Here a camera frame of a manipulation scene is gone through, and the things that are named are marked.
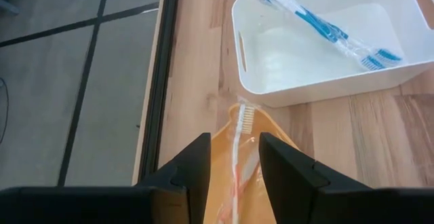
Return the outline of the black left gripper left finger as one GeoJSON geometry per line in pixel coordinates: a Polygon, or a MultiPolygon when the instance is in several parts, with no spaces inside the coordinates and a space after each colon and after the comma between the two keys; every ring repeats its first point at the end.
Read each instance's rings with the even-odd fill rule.
{"type": "Polygon", "coordinates": [[[203,133],[134,186],[1,190],[0,224],[202,224],[210,165],[203,133]]]}

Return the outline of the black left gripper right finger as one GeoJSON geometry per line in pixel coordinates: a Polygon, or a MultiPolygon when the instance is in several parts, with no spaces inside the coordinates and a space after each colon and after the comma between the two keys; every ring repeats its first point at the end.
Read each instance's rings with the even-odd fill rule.
{"type": "Polygon", "coordinates": [[[259,154],[277,224],[434,224],[434,187],[371,188],[268,132],[259,154]]]}

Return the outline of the orange toothbrush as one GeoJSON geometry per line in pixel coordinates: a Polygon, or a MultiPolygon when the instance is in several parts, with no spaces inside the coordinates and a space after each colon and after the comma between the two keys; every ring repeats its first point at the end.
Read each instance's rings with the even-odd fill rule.
{"type": "Polygon", "coordinates": [[[256,106],[241,99],[231,116],[228,139],[231,150],[230,196],[220,207],[217,224],[239,224],[239,200],[258,165],[258,143],[253,135],[256,106]]]}

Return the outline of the blue toothbrush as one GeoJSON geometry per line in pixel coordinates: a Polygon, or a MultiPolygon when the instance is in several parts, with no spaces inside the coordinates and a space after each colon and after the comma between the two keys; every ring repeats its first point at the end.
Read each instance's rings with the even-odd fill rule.
{"type": "Polygon", "coordinates": [[[360,66],[368,71],[385,69],[386,67],[374,57],[368,50],[351,41],[349,35],[339,27],[327,22],[314,14],[307,8],[303,7],[297,0],[267,0],[274,6],[279,7],[285,12],[290,12],[298,16],[308,25],[310,25],[320,36],[332,43],[332,45],[346,57],[357,61],[360,66]]]}
{"type": "Polygon", "coordinates": [[[358,39],[354,39],[350,36],[349,36],[349,38],[351,41],[354,41],[355,43],[362,45],[365,48],[368,48],[369,52],[371,54],[373,54],[374,57],[377,58],[386,68],[397,66],[403,60],[402,57],[396,55],[395,53],[393,53],[387,49],[374,48],[374,47],[372,47],[372,46],[370,46],[370,45],[368,45],[368,44],[366,44],[366,43],[364,43],[358,39]]]}

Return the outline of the yellow plastic bin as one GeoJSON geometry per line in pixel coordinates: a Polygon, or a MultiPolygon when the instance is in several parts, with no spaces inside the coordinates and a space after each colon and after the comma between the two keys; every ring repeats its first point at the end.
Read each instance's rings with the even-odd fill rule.
{"type": "MultiPolygon", "coordinates": [[[[231,146],[228,135],[232,131],[229,126],[231,116],[237,111],[236,105],[229,109],[229,121],[212,137],[210,186],[203,224],[217,224],[220,207],[230,196],[231,146]]],[[[256,106],[253,135],[258,144],[262,132],[269,132],[287,144],[296,146],[271,116],[256,106]]],[[[239,200],[239,224],[276,224],[262,177],[260,157],[259,165],[239,200]]]]}

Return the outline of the white plastic bin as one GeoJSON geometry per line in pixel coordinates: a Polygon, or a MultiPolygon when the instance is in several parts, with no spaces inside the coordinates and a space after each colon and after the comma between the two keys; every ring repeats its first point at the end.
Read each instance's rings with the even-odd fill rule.
{"type": "Polygon", "coordinates": [[[235,0],[233,32],[242,86],[269,107],[398,86],[434,63],[434,29],[417,0],[297,0],[316,17],[390,50],[401,62],[369,71],[271,0],[235,0]]]}

